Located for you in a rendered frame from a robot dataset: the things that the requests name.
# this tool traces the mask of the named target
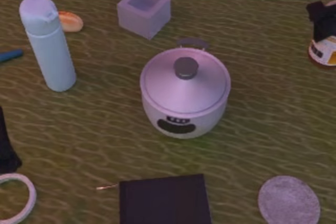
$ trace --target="blue stick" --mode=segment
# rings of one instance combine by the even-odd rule
[[[18,58],[23,55],[23,51],[21,49],[12,50],[9,52],[1,52],[0,53],[0,62],[11,60],[14,58]]]

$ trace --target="pot handle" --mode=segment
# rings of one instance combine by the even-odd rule
[[[182,47],[183,45],[199,46],[199,47],[202,48],[203,51],[205,51],[209,47],[209,44],[207,42],[205,42],[202,39],[198,39],[198,38],[183,38],[183,39],[179,39],[177,41],[177,45],[179,47]]]

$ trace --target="purple box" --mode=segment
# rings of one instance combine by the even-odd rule
[[[121,27],[152,39],[171,18],[171,0],[121,0],[117,10]]]

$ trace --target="white spray bottle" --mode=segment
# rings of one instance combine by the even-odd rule
[[[51,0],[23,0],[19,13],[46,85],[56,92],[76,82],[67,41]]]

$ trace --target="round cloth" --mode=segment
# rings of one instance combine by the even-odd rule
[[[0,175],[0,184],[9,181],[9,180],[18,180],[25,183],[29,190],[29,199],[22,211],[14,217],[11,217],[7,220],[0,220],[0,224],[17,224],[23,221],[32,211],[36,202],[36,190],[33,183],[24,175],[18,173],[8,173]]]
[[[320,203],[313,190],[291,176],[266,181],[258,205],[268,224],[317,224],[320,219]]]

